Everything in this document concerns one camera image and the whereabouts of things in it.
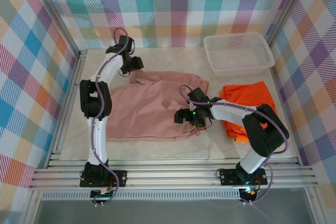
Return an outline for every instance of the plaid wall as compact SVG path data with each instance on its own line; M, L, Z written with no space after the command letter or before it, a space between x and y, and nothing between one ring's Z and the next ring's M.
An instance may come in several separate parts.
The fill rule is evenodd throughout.
M74 55L41 0L0 0L0 223L17 223Z
M278 9L277 9L277 12L272 20L272 23L270 24L267 32L266 32L266 35L265 35L265 38L268 39L269 36L271 35L271 33L273 32L273 29L274 29L274 26L277 22L279 22L281 16L282 16L282 13L286 7L286 5L288 4L289 0L282 0L281 1L281 4L279 5Z
M278 8L275 0L54 1L80 48L111 45L118 26L137 47L203 46L205 36L267 30Z
M299 0L273 47L296 144L336 217L336 0Z

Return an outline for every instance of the orange cloth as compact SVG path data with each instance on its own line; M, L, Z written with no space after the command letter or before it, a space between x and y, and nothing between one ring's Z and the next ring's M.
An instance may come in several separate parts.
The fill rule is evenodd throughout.
M272 96L263 81L250 85L226 85L220 91L220 98L245 106L260 106L266 103L277 113ZM223 121L223 124L227 136L234 137L237 142L248 141L244 127L227 121Z

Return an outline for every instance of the black bracket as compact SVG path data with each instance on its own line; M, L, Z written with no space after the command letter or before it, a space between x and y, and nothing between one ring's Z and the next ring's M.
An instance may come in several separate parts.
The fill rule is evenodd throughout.
M258 186L267 185L265 170L260 168L248 179L243 182L237 175L236 169L219 169L218 178L221 180L221 186Z
M119 52L124 45L126 44L127 41L127 37L126 36L120 36L119 39L119 43L117 45L111 46L106 50L106 53L117 53ZM126 49L124 51L122 51L120 53L120 55L122 56L122 60L123 60L123 65L120 68L121 72L123 74L126 74L128 72L132 72L135 71L137 69L142 69L143 68L143 62L142 59L140 57L134 56L131 57L130 55L132 54L131 50L132 50L132 44L134 43L134 40L129 37L129 41L128 44L126 46Z
M114 170L119 179L119 187L125 187L127 181L126 170ZM84 170L80 174L80 187L115 187L117 180L101 164L93 165L86 162Z
M270 105L262 104L257 107L257 111L262 112L271 118L283 131L285 137L288 139L289 133L279 117L273 111ZM264 129L262 124L266 123L267 127ZM284 138L280 132L265 118L257 113L246 115L243 118L243 124L251 144L252 149L262 157L268 157L276 148L284 143Z
M210 98L207 97L200 88L191 91L188 94L188 97L190 100L194 102L204 102L204 103L217 102L221 100L221 98L218 97L214 97L210 100ZM196 105L196 108L193 111L191 111L190 109L180 109L176 111L174 115L174 122L182 124L185 120L186 122L190 122L193 125L205 127L206 118L214 119L210 111L211 107L212 107L211 104L207 104L207 105Z
M101 121L105 116L108 116L112 110L112 100L109 91L109 87L106 82L98 82L99 89L104 99L104 109L99 117ZM80 93L80 108L84 112L86 118L93 118L98 115L101 109L101 99L99 95L97 97L91 96L91 94L97 92L96 83L91 80L81 80L79 84Z
M119 179L119 187L125 187L126 181L127 181L127 171L126 170L114 170L113 171L116 176ZM108 172L105 179L101 178L94 178L94 177L88 177L87 174L85 174L85 171L82 172L81 180L79 183L80 187L116 187L117 186L117 180L115 177Z

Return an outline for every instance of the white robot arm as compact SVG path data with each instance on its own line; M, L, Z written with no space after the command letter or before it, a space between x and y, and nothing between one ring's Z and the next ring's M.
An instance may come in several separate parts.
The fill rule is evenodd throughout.
M132 38L120 36L119 43L107 49L105 59L97 72L89 80L80 82L80 106L87 118L90 138L89 158L81 173L81 187L125 185L126 171L115 172L116 175L113 171L108 171L106 123L112 110L109 84L114 75L119 69L125 74L143 68L141 58L130 57L132 44ZM112 175L120 175L121 179L112 182Z
M175 123L181 124L185 120L196 126L205 126L205 119L209 118L232 122L245 128L251 149L236 166L233 176L239 178L238 183L252 182L260 166L287 142L287 129L267 104L255 107L230 103L216 97L210 100L200 88L190 89L188 97L183 95L180 88L180 94L190 103L190 108L177 111Z

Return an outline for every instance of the white plastic basket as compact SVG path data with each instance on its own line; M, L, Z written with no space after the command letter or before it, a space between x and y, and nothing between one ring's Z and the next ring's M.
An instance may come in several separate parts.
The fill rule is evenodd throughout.
M275 64L269 46L259 33L208 36L204 38L204 47L217 77L260 73Z

